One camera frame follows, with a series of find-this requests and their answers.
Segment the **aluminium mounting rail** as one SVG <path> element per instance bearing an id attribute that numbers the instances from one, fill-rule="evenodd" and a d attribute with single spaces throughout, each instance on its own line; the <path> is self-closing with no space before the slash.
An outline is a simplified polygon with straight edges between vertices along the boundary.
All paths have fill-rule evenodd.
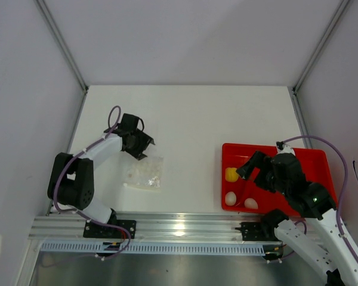
<path id="1" fill-rule="evenodd" d="M 119 212 L 119 220 L 136 221 L 134 242 L 232 243 L 241 242 L 241 223 L 259 222 L 248 213 L 132 213 Z M 35 217 L 30 239 L 82 240 L 85 219 L 77 214 L 52 213 Z"/>

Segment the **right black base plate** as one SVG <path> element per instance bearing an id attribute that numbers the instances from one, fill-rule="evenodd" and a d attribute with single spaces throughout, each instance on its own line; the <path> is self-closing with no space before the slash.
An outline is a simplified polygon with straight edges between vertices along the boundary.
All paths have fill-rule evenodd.
<path id="1" fill-rule="evenodd" d="M 261 222 L 241 222 L 235 228 L 242 235 L 244 241 L 277 241 L 274 229 Z"/>

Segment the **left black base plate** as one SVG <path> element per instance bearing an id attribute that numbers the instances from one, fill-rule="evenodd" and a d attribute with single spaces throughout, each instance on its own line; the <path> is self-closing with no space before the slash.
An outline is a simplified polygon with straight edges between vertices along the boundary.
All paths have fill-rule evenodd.
<path id="1" fill-rule="evenodd" d="M 137 230 L 136 220 L 117 220 L 116 226 L 126 229 L 130 233 L 131 238 L 134 239 Z M 98 239 L 128 239 L 128 235 L 125 231 L 108 226 L 101 226 L 92 222 L 87 222 L 85 224 L 83 237 Z"/>

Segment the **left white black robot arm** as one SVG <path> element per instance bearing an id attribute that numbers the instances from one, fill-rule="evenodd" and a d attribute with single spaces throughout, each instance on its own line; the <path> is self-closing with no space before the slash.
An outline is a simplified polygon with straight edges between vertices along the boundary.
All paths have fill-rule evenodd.
<path id="1" fill-rule="evenodd" d="M 54 159 L 47 196 L 59 212 L 77 212 L 96 223 L 104 238 L 118 230 L 116 212 L 95 198 L 94 171 L 111 156 L 124 152 L 136 160 L 147 156 L 144 151 L 154 139 L 144 132 L 144 121 L 132 114 L 123 114 L 113 126 L 105 129 L 95 142 L 77 154 L 59 153 Z"/>

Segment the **yellow toy pepper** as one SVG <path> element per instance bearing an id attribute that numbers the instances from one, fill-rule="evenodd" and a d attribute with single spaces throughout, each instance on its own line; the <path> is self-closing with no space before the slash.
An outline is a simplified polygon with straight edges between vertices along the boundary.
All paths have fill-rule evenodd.
<path id="1" fill-rule="evenodd" d="M 227 167 L 225 169 L 225 180 L 227 182 L 236 182 L 239 179 L 239 175 L 236 172 L 235 167 Z"/>

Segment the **clear zip top bag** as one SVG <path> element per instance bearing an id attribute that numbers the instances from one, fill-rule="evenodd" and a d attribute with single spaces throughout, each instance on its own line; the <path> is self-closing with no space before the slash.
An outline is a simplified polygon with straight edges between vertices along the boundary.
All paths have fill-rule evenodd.
<path id="1" fill-rule="evenodd" d="M 131 163 L 124 171 L 124 186 L 158 191 L 161 188 L 163 157 L 146 157 Z"/>

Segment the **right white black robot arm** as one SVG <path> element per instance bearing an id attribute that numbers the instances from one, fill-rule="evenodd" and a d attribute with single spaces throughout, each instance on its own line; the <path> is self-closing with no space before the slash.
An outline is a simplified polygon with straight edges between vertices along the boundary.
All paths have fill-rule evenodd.
<path id="1" fill-rule="evenodd" d="M 326 285 L 358 285 L 358 246 L 344 226 L 328 190 L 306 179 L 300 161 L 291 152 L 270 157 L 256 151 L 236 172 L 248 180 L 255 169 L 258 173 L 254 184 L 263 190 L 281 193 L 291 208 L 313 227 L 323 245 L 309 239 L 279 209 L 261 218 L 261 235 L 270 241 L 277 238 L 290 246 Z"/>

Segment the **left white egg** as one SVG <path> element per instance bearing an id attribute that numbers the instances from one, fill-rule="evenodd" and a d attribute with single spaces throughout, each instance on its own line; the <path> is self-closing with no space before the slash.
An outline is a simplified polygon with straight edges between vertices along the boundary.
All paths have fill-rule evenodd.
<path id="1" fill-rule="evenodd" d="M 224 197 L 225 204 L 227 206 L 234 206 L 237 201 L 237 196 L 234 192 L 228 192 Z"/>

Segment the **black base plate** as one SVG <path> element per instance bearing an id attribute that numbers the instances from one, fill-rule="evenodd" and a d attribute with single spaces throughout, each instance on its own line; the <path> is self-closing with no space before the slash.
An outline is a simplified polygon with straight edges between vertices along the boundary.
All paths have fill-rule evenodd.
<path id="1" fill-rule="evenodd" d="M 261 222 L 241 222 L 235 228 L 242 235 L 244 241 L 277 241 L 274 229 Z"/>
<path id="2" fill-rule="evenodd" d="M 130 233 L 131 238 L 134 239 L 137 230 L 136 220 L 117 220 L 116 226 L 126 229 Z M 92 222 L 87 222 L 85 224 L 83 237 L 98 239 L 128 239 L 128 235 L 125 231 L 108 226 L 101 226 Z"/>

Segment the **white egg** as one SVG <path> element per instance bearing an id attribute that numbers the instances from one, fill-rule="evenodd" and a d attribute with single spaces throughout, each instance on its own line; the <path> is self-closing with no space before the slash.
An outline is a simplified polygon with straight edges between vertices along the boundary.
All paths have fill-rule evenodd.
<path id="1" fill-rule="evenodd" d="M 237 201 L 237 196 L 234 192 L 228 192 L 224 197 L 225 204 L 227 206 L 234 206 Z"/>
<path id="2" fill-rule="evenodd" d="M 247 209 L 258 209 L 258 203 L 253 198 L 247 198 L 244 201 L 244 206 Z"/>

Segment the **right white egg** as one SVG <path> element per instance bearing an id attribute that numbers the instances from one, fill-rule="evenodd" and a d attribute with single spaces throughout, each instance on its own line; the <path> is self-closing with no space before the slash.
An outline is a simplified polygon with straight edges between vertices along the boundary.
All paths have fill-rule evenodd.
<path id="1" fill-rule="evenodd" d="M 247 209 L 258 209 L 258 203 L 253 198 L 247 198 L 244 201 L 244 206 Z"/>

